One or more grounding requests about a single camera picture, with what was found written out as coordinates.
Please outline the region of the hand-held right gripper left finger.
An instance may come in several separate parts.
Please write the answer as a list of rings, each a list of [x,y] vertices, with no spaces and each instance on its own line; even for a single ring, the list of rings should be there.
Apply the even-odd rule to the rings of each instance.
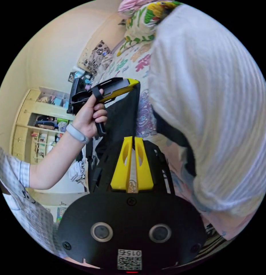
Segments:
[[[132,136],[125,137],[111,181],[114,191],[127,191],[131,172]]]

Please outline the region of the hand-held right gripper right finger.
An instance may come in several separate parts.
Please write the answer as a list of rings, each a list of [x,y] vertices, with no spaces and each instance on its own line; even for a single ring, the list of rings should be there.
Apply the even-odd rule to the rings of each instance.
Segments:
[[[138,191],[150,191],[153,189],[153,180],[144,141],[140,137],[135,137],[134,142]]]

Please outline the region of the person's left hand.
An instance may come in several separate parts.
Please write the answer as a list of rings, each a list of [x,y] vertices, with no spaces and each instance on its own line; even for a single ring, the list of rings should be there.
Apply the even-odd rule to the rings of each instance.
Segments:
[[[73,127],[84,134],[88,139],[97,135],[95,123],[105,124],[107,111],[102,103],[96,103],[96,97],[91,95],[73,120]]]

